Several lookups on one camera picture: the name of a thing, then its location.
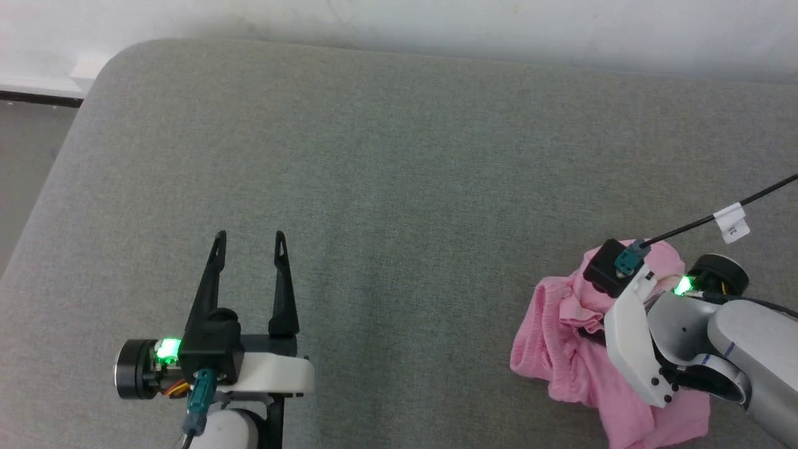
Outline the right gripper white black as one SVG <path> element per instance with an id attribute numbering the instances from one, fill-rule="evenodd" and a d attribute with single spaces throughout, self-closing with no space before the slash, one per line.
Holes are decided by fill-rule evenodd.
<path id="1" fill-rule="evenodd" d="M 604 319 L 611 364 L 654 407 L 669 405 L 679 390 L 698 390 L 731 403 L 749 400 L 749 378 L 710 339 L 710 322 L 749 286 L 737 262 L 701 256 L 676 287 L 658 287 L 641 264 Z"/>

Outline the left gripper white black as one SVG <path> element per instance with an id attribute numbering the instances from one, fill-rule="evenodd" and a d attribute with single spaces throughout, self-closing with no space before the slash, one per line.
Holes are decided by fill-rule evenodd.
<path id="1" fill-rule="evenodd" d="M 225 265 L 227 232 L 216 233 L 199 287 L 196 291 L 185 336 L 205 321 L 218 306 L 220 274 Z M 276 232 L 274 266 L 276 291 L 269 335 L 275 338 L 296 337 L 300 332 L 296 293 L 287 250 L 287 236 Z M 269 400 L 272 396 L 303 396 L 315 390 L 315 370 L 308 358 L 282 355 L 279 339 L 250 334 L 242 337 L 247 349 L 238 381 L 219 381 L 216 400 Z M 151 400 L 157 395 L 177 400 L 187 398 L 192 381 L 183 378 L 178 359 L 181 341 L 177 338 L 129 339 L 117 355 L 115 387 L 123 400 Z"/>

